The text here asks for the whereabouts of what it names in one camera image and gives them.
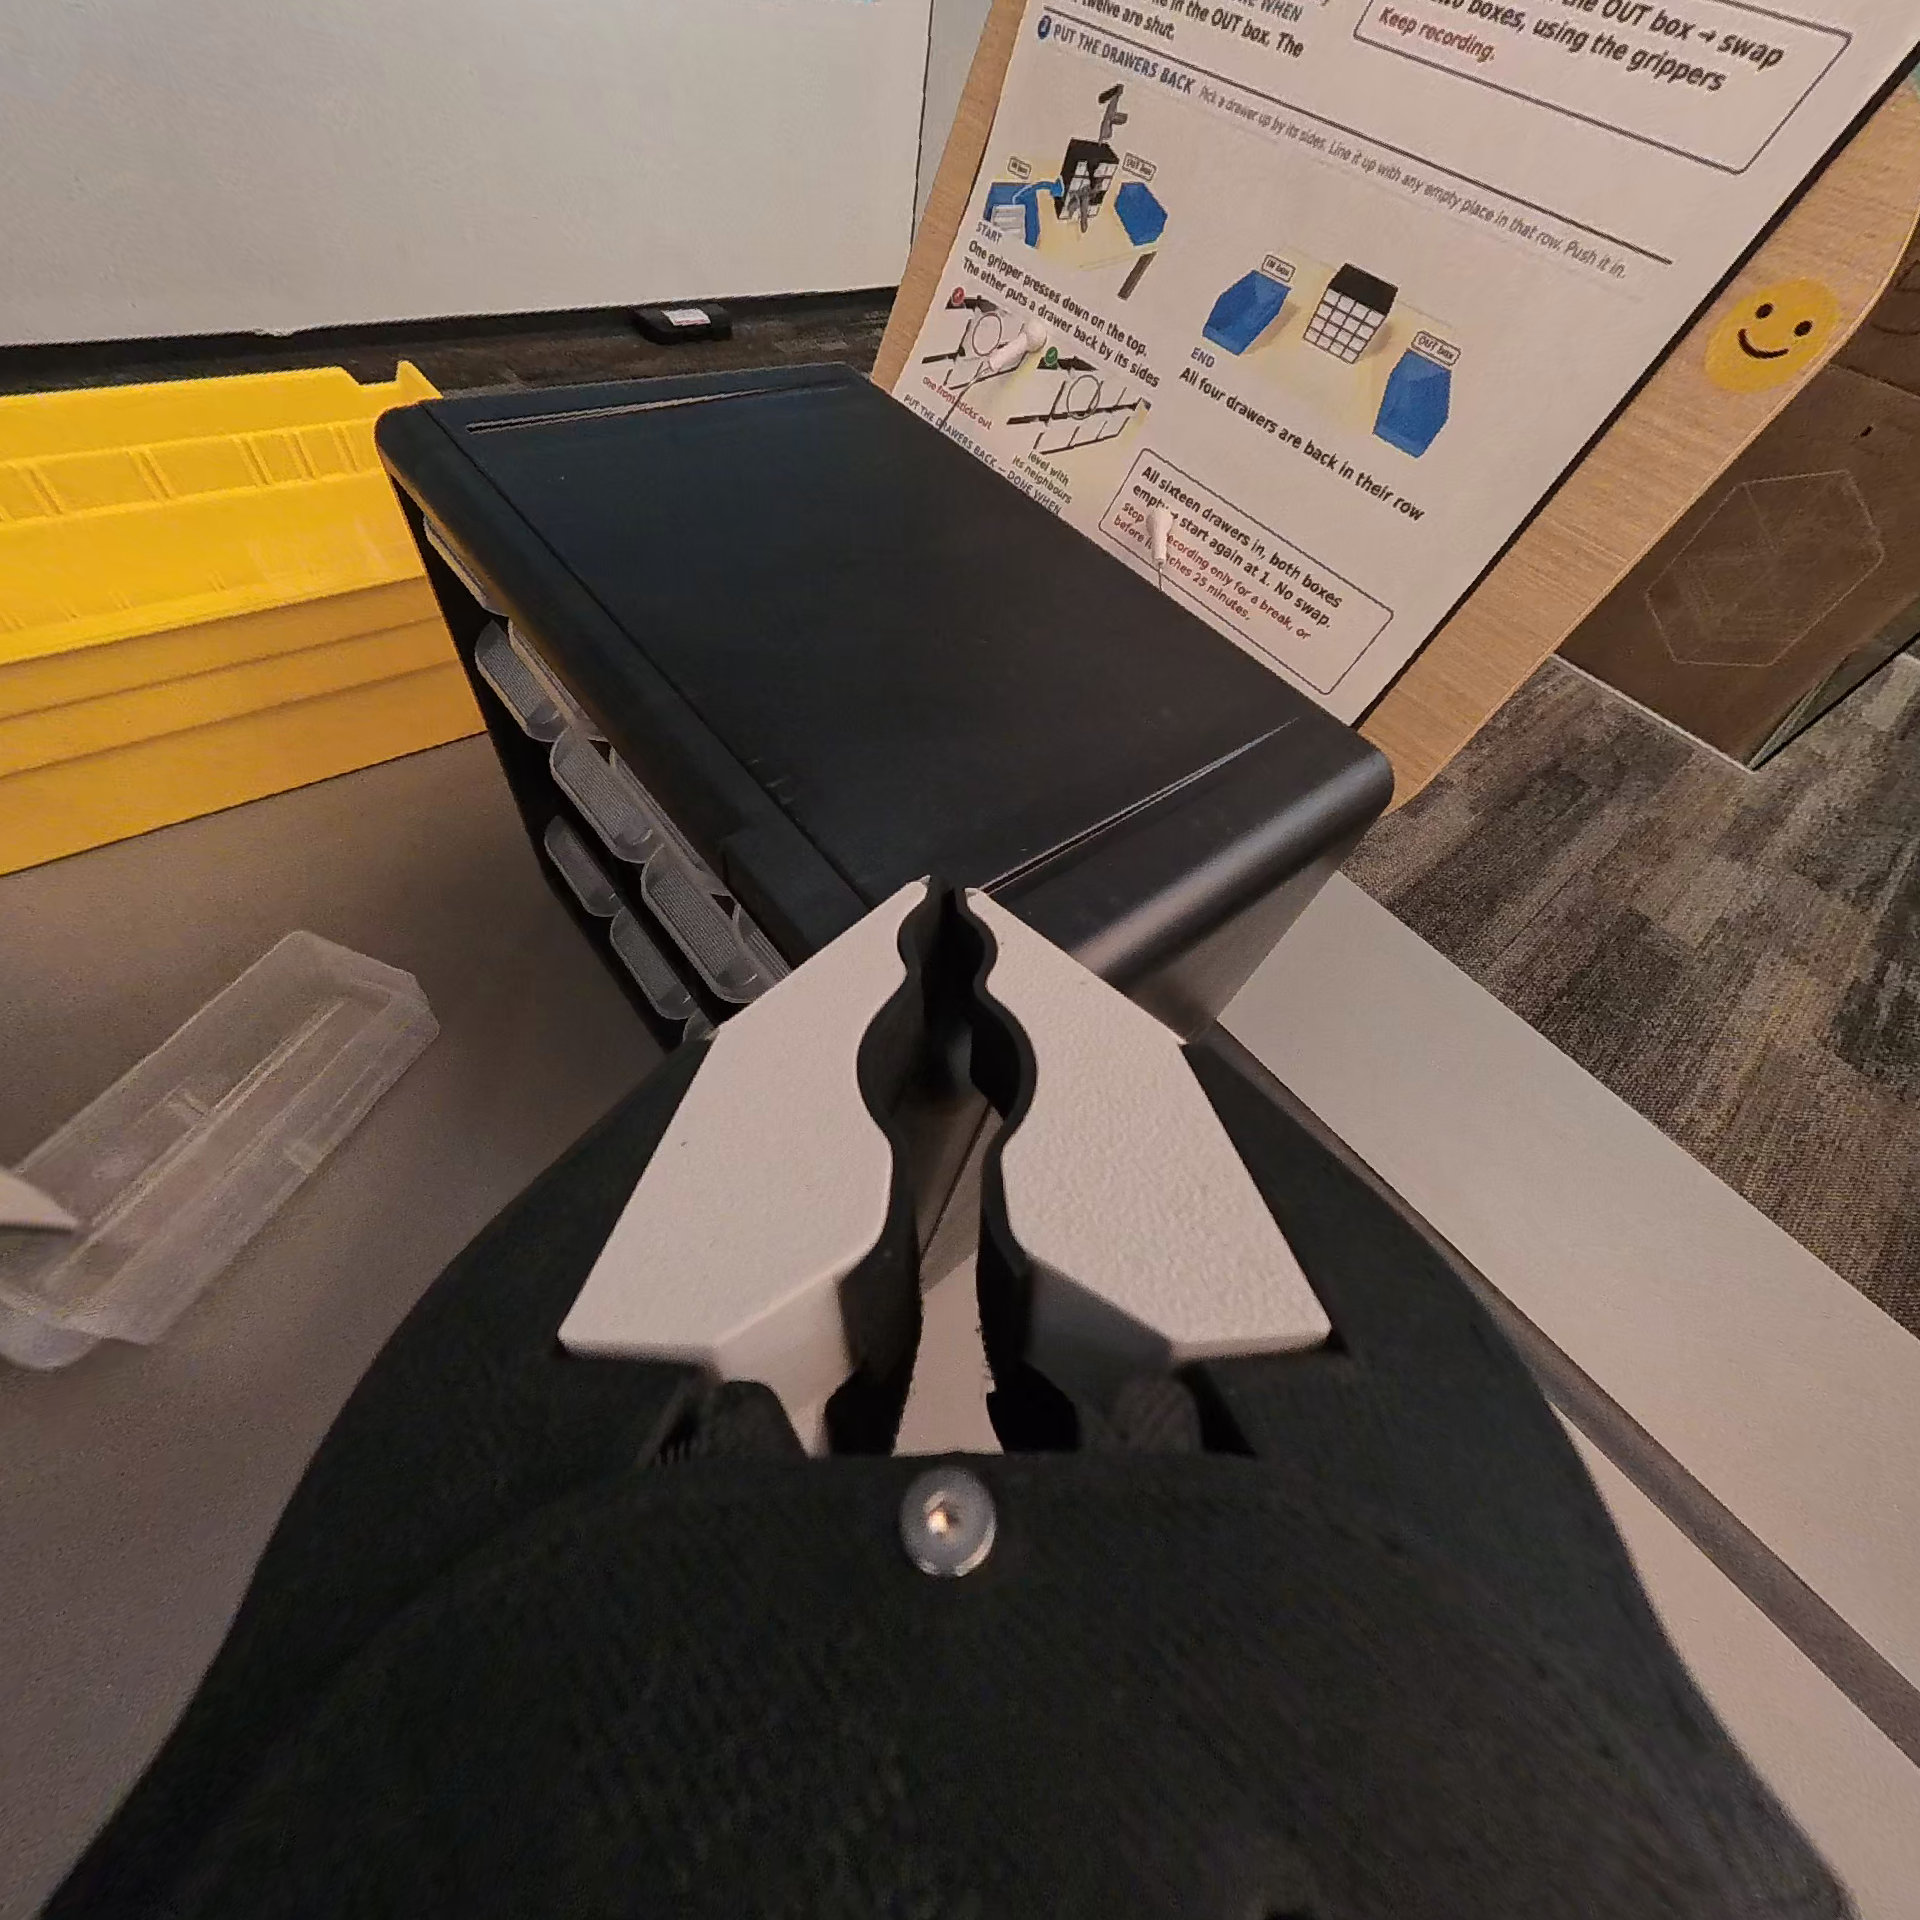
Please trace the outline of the set of clear cabinet drawers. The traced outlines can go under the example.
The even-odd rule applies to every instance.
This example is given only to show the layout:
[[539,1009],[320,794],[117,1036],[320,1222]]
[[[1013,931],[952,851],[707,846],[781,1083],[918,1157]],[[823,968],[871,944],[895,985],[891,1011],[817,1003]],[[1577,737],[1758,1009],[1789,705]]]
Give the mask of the set of clear cabinet drawers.
[[544,885],[666,1043],[706,1039],[787,961],[499,593],[428,517],[410,528]]

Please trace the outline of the yellow smiley sticker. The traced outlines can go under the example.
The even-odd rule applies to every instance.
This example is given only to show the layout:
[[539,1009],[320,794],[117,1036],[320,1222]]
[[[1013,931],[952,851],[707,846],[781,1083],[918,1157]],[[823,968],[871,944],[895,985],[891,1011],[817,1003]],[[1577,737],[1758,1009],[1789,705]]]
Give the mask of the yellow smiley sticker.
[[1840,307],[1816,276],[1786,276],[1726,310],[1705,349],[1715,388],[1754,396],[1800,382],[1827,349]]

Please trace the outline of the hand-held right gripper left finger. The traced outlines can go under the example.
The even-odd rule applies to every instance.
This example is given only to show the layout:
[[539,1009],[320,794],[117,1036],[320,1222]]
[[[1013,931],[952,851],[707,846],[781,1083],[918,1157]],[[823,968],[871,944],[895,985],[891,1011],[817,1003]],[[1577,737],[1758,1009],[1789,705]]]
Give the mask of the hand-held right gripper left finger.
[[891,1452],[920,1344],[904,1105],[937,882],[906,882],[706,1043],[567,1306],[572,1359],[677,1361]]

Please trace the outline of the white instruction poster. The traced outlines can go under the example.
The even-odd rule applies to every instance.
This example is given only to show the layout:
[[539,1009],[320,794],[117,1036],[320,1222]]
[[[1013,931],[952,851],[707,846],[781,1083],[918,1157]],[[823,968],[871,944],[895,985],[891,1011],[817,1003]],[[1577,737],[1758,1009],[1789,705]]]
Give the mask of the white instruction poster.
[[1359,722],[1918,4],[1025,4],[889,388]]

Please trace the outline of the black drawer cabinet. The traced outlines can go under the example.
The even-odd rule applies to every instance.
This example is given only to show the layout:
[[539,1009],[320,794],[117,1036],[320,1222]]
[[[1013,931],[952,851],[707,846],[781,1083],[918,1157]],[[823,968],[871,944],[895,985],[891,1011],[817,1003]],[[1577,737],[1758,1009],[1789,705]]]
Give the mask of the black drawer cabinet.
[[787,973],[932,876],[1192,1039],[1394,785],[849,366],[428,398],[376,455]]

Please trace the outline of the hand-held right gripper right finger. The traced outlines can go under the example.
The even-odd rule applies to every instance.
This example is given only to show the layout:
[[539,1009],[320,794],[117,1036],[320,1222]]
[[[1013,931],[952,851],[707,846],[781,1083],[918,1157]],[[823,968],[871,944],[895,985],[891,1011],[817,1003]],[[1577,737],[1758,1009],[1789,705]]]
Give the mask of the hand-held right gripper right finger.
[[1144,1382],[1333,1343],[1186,1043],[987,892],[961,893],[995,1429],[1074,1437]]

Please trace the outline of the yellow plastic bin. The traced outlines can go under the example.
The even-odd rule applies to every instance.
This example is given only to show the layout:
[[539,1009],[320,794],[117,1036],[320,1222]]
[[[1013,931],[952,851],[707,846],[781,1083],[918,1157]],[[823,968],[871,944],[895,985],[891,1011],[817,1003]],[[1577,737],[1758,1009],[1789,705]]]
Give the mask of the yellow plastic bin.
[[4,876],[482,728],[346,369],[4,398]]

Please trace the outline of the clear plastic drawer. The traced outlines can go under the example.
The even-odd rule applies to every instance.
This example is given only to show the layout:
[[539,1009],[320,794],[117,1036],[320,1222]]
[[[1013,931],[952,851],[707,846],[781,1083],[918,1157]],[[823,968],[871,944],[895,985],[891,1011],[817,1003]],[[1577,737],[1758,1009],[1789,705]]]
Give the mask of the clear plastic drawer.
[[4,1231],[4,1359],[154,1344],[437,1031],[410,973],[281,938],[21,1165],[74,1228]]

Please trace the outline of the brown cardboard box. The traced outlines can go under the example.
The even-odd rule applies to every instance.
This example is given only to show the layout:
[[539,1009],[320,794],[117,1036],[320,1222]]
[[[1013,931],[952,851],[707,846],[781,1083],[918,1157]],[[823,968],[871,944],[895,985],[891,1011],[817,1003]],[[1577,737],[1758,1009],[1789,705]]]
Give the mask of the brown cardboard box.
[[1758,768],[1913,644],[1918,246],[1562,659]]

